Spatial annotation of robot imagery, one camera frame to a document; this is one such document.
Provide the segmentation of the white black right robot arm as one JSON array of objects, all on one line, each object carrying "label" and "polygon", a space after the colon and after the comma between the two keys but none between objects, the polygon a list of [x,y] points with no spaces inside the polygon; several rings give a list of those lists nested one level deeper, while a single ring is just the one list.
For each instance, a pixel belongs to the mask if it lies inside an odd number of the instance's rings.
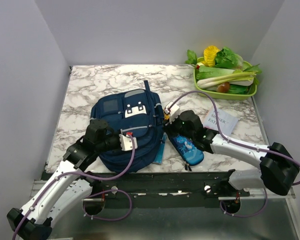
[{"label": "white black right robot arm", "polygon": [[300,166],[280,143],[258,145],[231,138],[221,131],[203,126],[192,110],[182,113],[164,110],[163,128],[170,138],[185,137],[186,148],[193,145],[199,151],[225,155],[243,161],[254,169],[234,170],[220,183],[220,191],[231,196],[244,188],[267,188],[285,196],[295,184]]}]

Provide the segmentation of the navy blue student backpack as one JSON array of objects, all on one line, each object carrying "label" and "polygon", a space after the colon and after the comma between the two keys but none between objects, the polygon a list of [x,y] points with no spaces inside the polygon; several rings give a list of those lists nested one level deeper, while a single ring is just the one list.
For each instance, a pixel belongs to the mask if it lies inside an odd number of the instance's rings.
[{"label": "navy blue student backpack", "polygon": [[130,151],[110,150],[99,155],[108,170],[121,173],[131,163],[128,172],[137,172],[156,158],[164,134],[164,111],[160,97],[144,88],[134,89],[100,98],[92,107],[91,119],[103,119],[110,128],[122,135],[131,133],[137,143],[134,158]]}]

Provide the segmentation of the blue dinosaur pencil case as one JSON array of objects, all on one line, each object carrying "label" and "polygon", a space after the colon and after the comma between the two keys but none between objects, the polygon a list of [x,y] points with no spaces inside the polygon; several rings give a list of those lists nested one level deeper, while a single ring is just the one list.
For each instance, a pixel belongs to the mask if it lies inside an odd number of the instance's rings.
[{"label": "blue dinosaur pencil case", "polygon": [[200,164],[204,160],[204,153],[201,150],[198,150],[193,142],[187,137],[177,135],[175,137],[169,137],[169,140],[183,159],[186,171],[191,172],[191,167]]}]

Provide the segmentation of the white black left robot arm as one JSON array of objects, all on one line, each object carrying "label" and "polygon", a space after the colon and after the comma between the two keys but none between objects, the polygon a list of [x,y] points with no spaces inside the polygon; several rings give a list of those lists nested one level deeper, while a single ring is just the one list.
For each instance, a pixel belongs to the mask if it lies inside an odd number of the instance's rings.
[{"label": "white black left robot arm", "polygon": [[97,197],[101,185],[85,170],[104,152],[122,149],[124,135],[102,119],[91,120],[85,134],[68,147],[62,161],[43,187],[21,208],[12,208],[7,219],[12,238],[46,240],[57,220],[77,202]]}]

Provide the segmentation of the blue thin notebook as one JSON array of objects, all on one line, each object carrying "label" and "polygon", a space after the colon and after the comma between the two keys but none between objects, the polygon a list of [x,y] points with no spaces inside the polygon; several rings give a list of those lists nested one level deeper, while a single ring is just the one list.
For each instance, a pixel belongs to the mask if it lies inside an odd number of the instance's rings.
[{"label": "blue thin notebook", "polygon": [[156,165],[161,165],[162,164],[165,145],[166,145],[166,140],[167,140],[167,134],[164,133],[161,140],[160,140],[159,148],[158,148],[157,154],[155,156],[155,159],[152,162],[153,164],[156,164]]}]

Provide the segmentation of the yellow orange paperback book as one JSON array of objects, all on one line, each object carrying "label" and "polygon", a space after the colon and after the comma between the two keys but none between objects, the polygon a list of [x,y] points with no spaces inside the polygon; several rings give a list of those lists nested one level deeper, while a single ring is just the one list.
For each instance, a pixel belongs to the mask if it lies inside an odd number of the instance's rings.
[{"label": "yellow orange paperback book", "polygon": [[164,120],[165,121],[169,121],[170,120],[170,114],[166,114],[165,112],[164,112]]}]

